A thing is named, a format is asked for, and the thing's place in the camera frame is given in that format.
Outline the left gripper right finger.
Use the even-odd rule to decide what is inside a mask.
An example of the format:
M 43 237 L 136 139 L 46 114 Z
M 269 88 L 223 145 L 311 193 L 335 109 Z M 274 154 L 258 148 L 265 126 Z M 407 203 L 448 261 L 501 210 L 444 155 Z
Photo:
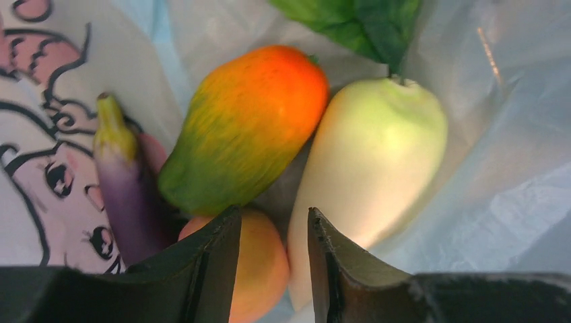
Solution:
M 376 258 L 308 211 L 317 322 L 569 322 L 570 277 L 557 273 L 421 273 Z

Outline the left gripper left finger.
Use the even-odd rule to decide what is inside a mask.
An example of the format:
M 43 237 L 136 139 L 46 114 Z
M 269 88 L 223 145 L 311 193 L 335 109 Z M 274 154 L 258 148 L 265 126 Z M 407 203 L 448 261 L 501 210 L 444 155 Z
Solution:
M 240 242 L 238 207 L 125 273 L 4 266 L 2 322 L 227 322 Z

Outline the orange green mango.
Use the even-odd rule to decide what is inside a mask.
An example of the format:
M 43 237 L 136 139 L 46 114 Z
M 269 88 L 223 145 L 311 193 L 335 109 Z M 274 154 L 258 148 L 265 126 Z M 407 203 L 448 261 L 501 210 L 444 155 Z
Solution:
M 251 50 L 197 86 L 158 189 L 185 213 L 216 216 L 269 188 L 317 128 L 329 100 L 318 59 L 294 46 Z

